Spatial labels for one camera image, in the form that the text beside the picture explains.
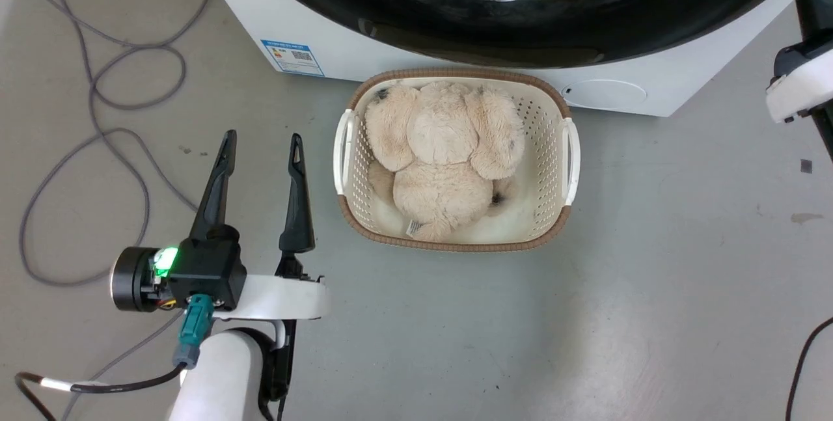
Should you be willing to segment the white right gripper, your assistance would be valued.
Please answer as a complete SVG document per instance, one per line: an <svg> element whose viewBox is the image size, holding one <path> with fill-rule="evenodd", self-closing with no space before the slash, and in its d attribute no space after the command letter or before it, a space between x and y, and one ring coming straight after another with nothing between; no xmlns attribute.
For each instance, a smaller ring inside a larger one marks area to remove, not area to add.
<svg viewBox="0 0 833 421"><path fill-rule="evenodd" d="M767 109L777 124L828 103L832 97L832 0L795 0L803 42L774 57Z"/></svg>

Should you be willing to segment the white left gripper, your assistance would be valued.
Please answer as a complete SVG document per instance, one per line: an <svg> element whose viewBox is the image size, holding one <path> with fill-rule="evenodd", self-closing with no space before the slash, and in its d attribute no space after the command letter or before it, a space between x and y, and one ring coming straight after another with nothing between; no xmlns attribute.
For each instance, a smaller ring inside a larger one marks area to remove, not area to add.
<svg viewBox="0 0 833 421"><path fill-rule="evenodd" d="M234 240L240 232L226 224L229 178L237 158L237 130L227 130L191 225L189 239ZM121 311L154 312L186 309L197 295L212 315L223 321L315 320L330 308L331 296L321 281L308 276L297 258L316 248L307 181L303 138L292 134L288 174L291 186L284 231L279 237L280 261L276 276L199 272L176 275L179 248L127 248L111 270L111 299Z"/></svg>

